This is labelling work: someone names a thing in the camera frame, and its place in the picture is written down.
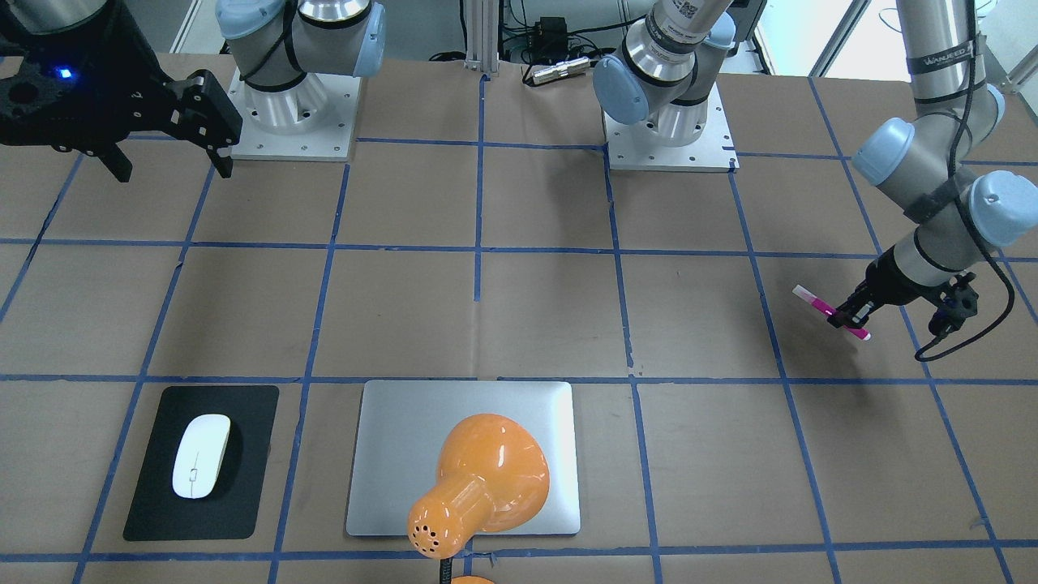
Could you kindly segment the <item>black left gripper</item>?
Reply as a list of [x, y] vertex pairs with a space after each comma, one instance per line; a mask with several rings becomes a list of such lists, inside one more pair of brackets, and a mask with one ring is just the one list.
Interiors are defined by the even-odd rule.
[[975, 278], [974, 273], [937, 268], [916, 252], [901, 261], [889, 249], [868, 266], [861, 284], [826, 321], [834, 328], [863, 329], [880, 307], [905, 306], [923, 298], [937, 308], [928, 324], [930, 335], [948, 337], [978, 314], [979, 295], [971, 286]]

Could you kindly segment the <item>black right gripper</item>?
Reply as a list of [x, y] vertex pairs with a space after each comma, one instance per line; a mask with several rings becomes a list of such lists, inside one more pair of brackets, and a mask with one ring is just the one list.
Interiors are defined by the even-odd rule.
[[2, 35], [24, 57], [2, 81], [4, 144], [78, 149], [128, 183], [133, 164], [118, 144], [130, 133], [159, 131], [203, 148], [219, 177], [231, 177], [242, 116], [211, 71], [177, 80], [162, 69], [136, 22], [32, 34], [3, 21]]

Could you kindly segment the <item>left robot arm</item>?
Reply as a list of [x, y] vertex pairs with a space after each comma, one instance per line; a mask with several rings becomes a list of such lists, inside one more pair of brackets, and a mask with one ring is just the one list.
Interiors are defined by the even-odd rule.
[[[703, 121], [720, 50], [735, 40], [727, 1], [657, 1], [620, 47], [594, 66], [594, 92], [623, 126], [674, 123], [679, 141]], [[873, 311], [923, 298], [943, 339], [978, 310], [972, 266], [986, 261], [1036, 226], [1036, 186], [1012, 171], [979, 176], [963, 157], [989, 138], [1006, 103], [987, 83], [983, 37], [972, 1], [897, 4], [911, 75], [916, 119], [891, 118], [861, 145], [852, 164], [903, 211], [916, 229], [868, 266], [837, 309], [837, 329], [861, 335]]]

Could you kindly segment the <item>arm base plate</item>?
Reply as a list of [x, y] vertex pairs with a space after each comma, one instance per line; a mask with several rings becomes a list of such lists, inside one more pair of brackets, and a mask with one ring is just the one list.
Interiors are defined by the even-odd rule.
[[730, 173], [740, 167], [717, 85], [705, 102], [668, 104], [632, 126], [608, 114], [602, 119], [613, 170]]
[[243, 118], [234, 160], [347, 162], [362, 79], [312, 74], [282, 92], [250, 88], [234, 71], [229, 98]]

